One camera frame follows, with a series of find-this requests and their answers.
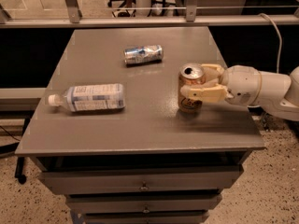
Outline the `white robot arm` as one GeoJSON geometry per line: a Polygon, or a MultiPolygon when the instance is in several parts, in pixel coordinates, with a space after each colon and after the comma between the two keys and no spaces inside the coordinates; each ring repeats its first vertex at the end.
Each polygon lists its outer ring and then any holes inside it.
{"type": "Polygon", "coordinates": [[[178,93],[193,102],[260,106],[266,113],[291,121],[299,120],[298,68],[289,75],[235,65],[184,64],[178,93]]]}

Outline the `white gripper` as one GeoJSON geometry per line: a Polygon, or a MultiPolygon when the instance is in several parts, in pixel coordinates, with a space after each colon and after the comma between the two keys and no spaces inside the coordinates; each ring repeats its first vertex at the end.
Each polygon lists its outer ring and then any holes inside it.
{"type": "Polygon", "coordinates": [[[206,82],[218,83],[221,79],[221,85],[210,88],[184,85],[180,93],[185,98],[204,103],[217,103],[225,99],[231,105],[254,103],[261,87],[261,75],[255,68],[235,65],[224,71],[221,65],[211,63],[204,63],[202,67],[206,82]]]}

